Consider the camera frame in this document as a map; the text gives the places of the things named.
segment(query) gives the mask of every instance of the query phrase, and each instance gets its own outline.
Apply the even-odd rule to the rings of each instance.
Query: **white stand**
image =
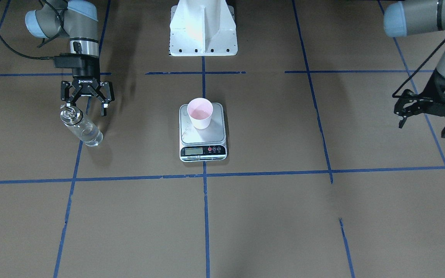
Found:
[[[234,8],[226,0],[180,0],[171,8],[173,56],[230,56],[238,52]]]

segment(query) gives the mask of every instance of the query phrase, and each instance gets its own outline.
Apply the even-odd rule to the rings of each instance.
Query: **bottle cap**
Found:
[[[60,114],[65,125],[76,125],[83,118],[83,112],[76,106],[65,106]]]

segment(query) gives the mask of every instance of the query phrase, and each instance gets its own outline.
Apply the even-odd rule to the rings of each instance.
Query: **pink cup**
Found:
[[[196,129],[205,129],[211,124],[214,107],[212,103],[205,98],[198,97],[189,102],[187,111],[193,127]]]

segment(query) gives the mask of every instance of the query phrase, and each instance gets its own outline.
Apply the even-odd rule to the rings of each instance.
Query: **kitchen scale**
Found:
[[[188,104],[180,107],[180,160],[183,162],[223,160],[228,156],[224,112],[220,103],[213,102],[210,125],[199,130],[193,127]]]

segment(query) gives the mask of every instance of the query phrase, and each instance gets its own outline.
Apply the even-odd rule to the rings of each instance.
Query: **clear bottle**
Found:
[[[102,142],[104,136],[97,126],[76,106],[63,106],[60,114],[64,125],[89,147]]]

